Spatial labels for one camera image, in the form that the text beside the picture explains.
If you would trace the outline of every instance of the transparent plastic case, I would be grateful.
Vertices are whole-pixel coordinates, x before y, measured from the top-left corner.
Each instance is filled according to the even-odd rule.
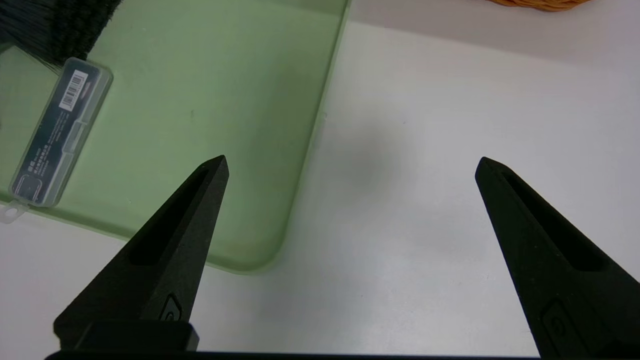
[[[24,152],[9,188],[23,204],[50,207],[60,199],[113,77],[70,58]]]

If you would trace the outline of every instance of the brush bristles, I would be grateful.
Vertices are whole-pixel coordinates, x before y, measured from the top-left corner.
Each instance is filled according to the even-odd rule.
[[[121,0],[0,0],[0,37],[52,69],[86,60]]]

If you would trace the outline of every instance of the barcode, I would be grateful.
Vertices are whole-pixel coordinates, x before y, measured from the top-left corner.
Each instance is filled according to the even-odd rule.
[[[88,74],[81,72],[80,70],[74,71],[73,76],[71,77],[71,81],[67,85],[67,89],[65,90],[65,95],[62,97],[62,101],[60,101],[59,108],[62,108],[67,111],[73,111],[76,106],[76,101],[80,96],[80,90],[84,86],[84,82],[88,77]]]

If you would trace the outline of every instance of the white table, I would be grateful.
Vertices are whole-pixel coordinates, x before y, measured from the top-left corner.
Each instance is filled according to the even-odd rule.
[[[288,240],[263,274],[205,269],[200,350],[536,355],[481,156],[640,278],[638,18],[636,0],[354,1]],[[0,357],[54,352],[53,320],[121,246],[0,226]]]

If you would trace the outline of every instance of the light green plastic tray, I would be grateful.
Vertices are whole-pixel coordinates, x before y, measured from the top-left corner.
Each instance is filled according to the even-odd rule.
[[[113,72],[60,203],[33,209],[130,238],[205,160],[230,179],[208,262],[266,266],[280,249],[346,0],[125,0],[89,60]],[[56,81],[0,56],[0,200]]]

